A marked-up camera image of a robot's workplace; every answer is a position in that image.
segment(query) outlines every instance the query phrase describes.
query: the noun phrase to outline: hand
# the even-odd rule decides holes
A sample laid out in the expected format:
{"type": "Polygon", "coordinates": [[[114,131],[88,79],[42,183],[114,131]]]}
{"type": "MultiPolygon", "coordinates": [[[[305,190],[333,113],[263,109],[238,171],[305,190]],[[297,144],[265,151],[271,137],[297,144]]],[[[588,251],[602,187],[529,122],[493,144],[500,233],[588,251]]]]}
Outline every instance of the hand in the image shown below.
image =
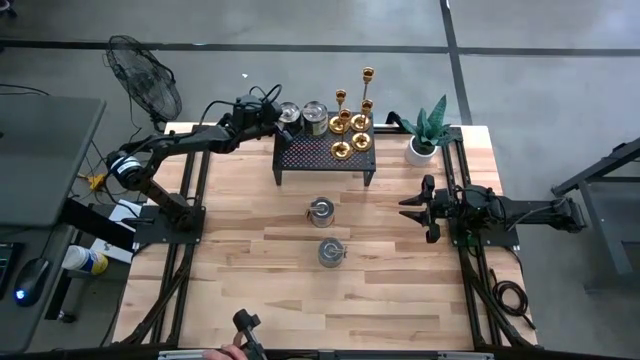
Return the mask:
{"type": "Polygon", "coordinates": [[[207,350],[202,357],[207,360],[248,360],[247,355],[235,345],[225,345],[222,350],[207,350]]]}

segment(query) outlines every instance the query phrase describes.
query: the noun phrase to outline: concrete floor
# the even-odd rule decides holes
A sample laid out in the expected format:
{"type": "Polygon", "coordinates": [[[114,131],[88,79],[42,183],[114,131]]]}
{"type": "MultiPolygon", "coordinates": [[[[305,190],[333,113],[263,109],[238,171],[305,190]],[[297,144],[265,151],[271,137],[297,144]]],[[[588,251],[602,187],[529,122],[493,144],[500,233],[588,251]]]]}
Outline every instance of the concrete floor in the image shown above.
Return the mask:
{"type": "MultiPolygon", "coordinates": [[[[640,3],[634,0],[449,3],[459,46],[640,48],[640,25],[635,21],[640,3]]],[[[21,16],[17,21],[0,19],[0,36],[106,40],[126,33],[149,42],[447,45],[438,0],[21,0],[16,10],[21,16]]],[[[107,111],[95,141],[106,153],[126,142],[134,129],[127,96],[103,65],[102,54],[7,49],[0,55],[0,82],[34,86],[54,95],[105,99],[107,111]]],[[[332,103],[338,87],[358,94],[360,69],[370,65],[377,70],[370,96],[378,121],[389,110],[414,118],[421,106],[432,107],[447,94],[447,120],[461,123],[447,54],[155,55],[175,72],[183,100],[179,121],[197,120],[209,101],[232,99],[254,84],[282,83],[282,100],[332,103]]],[[[489,126],[503,188],[512,198],[550,198],[553,184],[640,134],[635,116],[640,57],[462,56],[461,65],[473,123],[489,126]]],[[[226,110],[214,108],[210,116],[226,110]]],[[[150,133],[150,123],[136,105],[134,121],[144,125],[144,134],[150,133]]],[[[93,150],[89,159],[97,163],[93,150]]],[[[80,185],[76,190],[86,193],[80,185]]],[[[592,231],[569,235],[520,226],[518,232],[540,344],[554,350],[638,357],[640,300],[620,294],[588,296],[582,289],[584,282],[610,269],[606,250],[592,231]]],[[[41,325],[32,350],[96,346],[122,291],[126,269],[119,272],[119,279],[79,284],[66,307],[78,311],[80,321],[41,325]]]]}

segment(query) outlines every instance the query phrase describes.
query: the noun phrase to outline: green leaf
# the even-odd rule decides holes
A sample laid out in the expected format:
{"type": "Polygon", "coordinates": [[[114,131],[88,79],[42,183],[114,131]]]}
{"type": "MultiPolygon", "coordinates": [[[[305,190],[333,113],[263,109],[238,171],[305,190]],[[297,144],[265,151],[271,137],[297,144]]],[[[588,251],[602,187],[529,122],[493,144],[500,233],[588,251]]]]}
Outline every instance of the green leaf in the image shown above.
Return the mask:
{"type": "Polygon", "coordinates": [[[443,95],[440,98],[440,101],[436,104],[436,107],[433,108],[431,115],[429,115],[429,124],[431,125],[431,129],[436,133],[440,131],[442,127],[442,122],[444,121],[444,112],[447,110],[447,95],[443,95]]]}
{"type": "Polygon", "coordinates": [[[408,132],[410,132],[411,134],[418,136],[418,132],[416,130],[416,127],[413,126],[413,124],[411,122],[409,122],[409,120],[407,119],[400,119],[400,123],[402,124],[402,127],[407,130],[408,132]]]}
{"type": "Polygon", "coordinates": [[[431,124],[429,124],[429,121],[427,120],[427,112],[424,108],[420,108],[416,124],[418,124],[418,134],[420,135],[426,135],[431,130],[431,124]]]}

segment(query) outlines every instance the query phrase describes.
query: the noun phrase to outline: wooden tabletop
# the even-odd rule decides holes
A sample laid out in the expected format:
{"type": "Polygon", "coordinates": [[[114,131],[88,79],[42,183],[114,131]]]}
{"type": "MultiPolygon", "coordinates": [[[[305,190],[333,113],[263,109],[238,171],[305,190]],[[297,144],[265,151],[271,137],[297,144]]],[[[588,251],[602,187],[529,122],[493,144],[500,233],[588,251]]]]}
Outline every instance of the wooden tabletop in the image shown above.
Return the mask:
{"type": "MultiPolygon", "coordinates": [[[[189,132],[192,125],[170,123],[167,131],[189,132]]],[[[463,126],[462,133],[472,182],[500,194],[487,127],[463,126]]],[[[398,214],[406,209],[398,201],[418,194],[423,175],[446,187],[441,154],[426,167],[412,167],[403,156],[407,142],[404,135],[375,137],[377,171],[369,188],[360,172],[284,172],[278,187],[269,138],[212,154],[205,234],[193,261],[180,346],[230,343],[231,318],[246,308],[262,320],[256,335],[266,348],[472,349],[458,253],[445,222],[440,241],[427,244],[425,230],[398,214]],[[318,196],[336,205],[329,228],[315,228],[305,217],[318,196]],[[335,269],[317,260],[328,236],[348,250],[335,269]]],[[[168,158],[155,176],[167,190],[179,191],[185,158],[168,158]]],[[[454,163],[459,175],[455,155],[454,163]]],[[[129,335],[156,300],[166,251],[152,245],[134,259],[114,341],[129,335]]],[[[487,261],[499,279],[524,285],[508,252],[487,248],[487,261]]],[[[170,316],[173,303],[168,309],[170,316]]],[[[489,339],[484,306],[479,309],[489,339]]],[[[536,342],[521,318],[509,319],[536,342]]],[[[169,325],[165,321],[165,336],[169,325]]]]}

